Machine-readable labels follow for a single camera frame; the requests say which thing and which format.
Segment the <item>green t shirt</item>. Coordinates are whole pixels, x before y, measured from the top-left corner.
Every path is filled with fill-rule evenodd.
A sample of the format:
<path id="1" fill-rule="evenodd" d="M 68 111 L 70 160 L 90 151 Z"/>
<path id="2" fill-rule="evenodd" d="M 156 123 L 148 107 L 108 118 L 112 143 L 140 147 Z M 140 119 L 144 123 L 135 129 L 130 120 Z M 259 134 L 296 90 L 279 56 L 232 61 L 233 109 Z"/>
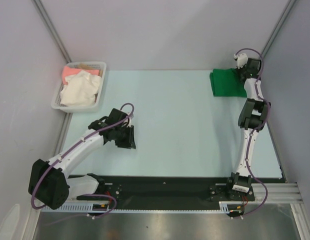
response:
<path id="1" fill-rule="evenodd" d="M 210 73 L 209 79 L 214 97 L 247 97 L 244 85 L 240 82 L 235 68 L 215 68 Z"/>

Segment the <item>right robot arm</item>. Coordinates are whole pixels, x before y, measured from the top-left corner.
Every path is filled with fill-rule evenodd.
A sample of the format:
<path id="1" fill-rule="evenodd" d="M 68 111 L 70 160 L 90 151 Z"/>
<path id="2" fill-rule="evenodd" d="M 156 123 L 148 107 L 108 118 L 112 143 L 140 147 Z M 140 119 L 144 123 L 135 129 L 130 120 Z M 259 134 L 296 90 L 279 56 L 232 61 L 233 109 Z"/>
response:
<path id="1" fill-rule="evenodd" d="M 259 132 L 264 128 L 271 105 L 261 90 L 261 59 L 248 57 L 245 53 L 234 55 L 239 82 L 243 85 L 247 99 L 238 118 L 241 130 L 241 149 L 235 170 L 227 180 L 226 196 L 232 201 L 244 200 L 252 192 L 254 179 L 251 164 Z"/>

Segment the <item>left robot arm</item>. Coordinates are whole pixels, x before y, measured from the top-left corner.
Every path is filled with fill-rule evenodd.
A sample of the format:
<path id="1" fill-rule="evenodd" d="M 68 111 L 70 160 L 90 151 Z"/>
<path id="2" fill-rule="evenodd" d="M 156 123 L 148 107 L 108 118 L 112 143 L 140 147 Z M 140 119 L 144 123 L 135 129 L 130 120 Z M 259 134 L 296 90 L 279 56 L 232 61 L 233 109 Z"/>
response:
<path id="1" fill-rule="evenodd" d="M 33 209 L 49 207 L 56 210 L 68 199 L 81 196 L 100 200 L 106 188 L 102 178 L 93 173 L 71 178 L 73 170 L 92 152 L 106 143 L 118 148 L 135 149 L 133 111 L 113 108 L 108 116 L 90 123 L 85 133 L 69 148 L 49 160 L 38 159 L 31 168 L 28 193 Z"/>

